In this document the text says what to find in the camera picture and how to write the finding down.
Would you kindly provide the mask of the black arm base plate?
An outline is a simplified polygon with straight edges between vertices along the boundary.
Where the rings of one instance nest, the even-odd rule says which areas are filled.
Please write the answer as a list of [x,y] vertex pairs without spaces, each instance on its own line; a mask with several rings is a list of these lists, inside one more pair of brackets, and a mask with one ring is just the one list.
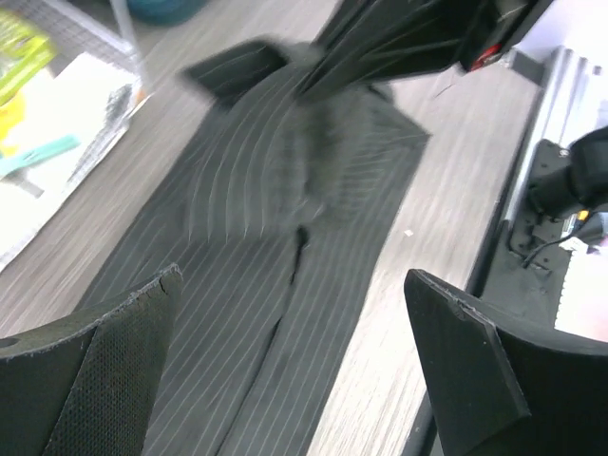
[[586,207],[578,199],[572,165],[577,159],[548,140],[520,152],[492,215],[467,289],[510,313],[543,325],[558,316],[572,254],[561,245],[581,230],[598,236],[598,213],[607,208],[607,184]]

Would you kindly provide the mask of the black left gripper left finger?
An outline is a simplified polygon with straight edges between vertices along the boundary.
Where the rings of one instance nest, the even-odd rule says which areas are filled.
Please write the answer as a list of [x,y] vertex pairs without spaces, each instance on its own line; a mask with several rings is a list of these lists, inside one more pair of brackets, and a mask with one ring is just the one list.
[[1,341],[4,455],[139,455],[181,297],[177,265]]

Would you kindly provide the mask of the black pinstripe long sleeve shirt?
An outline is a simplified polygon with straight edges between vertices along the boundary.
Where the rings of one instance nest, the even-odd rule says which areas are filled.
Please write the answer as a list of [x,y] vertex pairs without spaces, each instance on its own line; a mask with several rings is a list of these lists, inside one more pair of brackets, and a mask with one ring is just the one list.
[[147,455],[308,451],[428,141],[385,85],[303,101],[319,59],[261,39],[190,67],[217,103],[85,292],[182,271]]

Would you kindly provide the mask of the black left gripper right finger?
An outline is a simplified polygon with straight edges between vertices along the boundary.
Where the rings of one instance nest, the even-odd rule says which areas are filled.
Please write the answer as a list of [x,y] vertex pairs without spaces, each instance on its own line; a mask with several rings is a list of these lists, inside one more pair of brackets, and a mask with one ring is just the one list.
[[606,343],[511,316],[423,270],[404,291],[446,455],[606,454]]

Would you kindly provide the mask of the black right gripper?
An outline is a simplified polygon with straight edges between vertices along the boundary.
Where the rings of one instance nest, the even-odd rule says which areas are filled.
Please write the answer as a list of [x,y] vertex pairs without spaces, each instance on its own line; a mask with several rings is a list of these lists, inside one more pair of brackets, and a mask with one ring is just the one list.
[[518,44],[550,0],[343,1],[314,42],[321,60],[298,88],[331,95],[384,82],[485,67]]

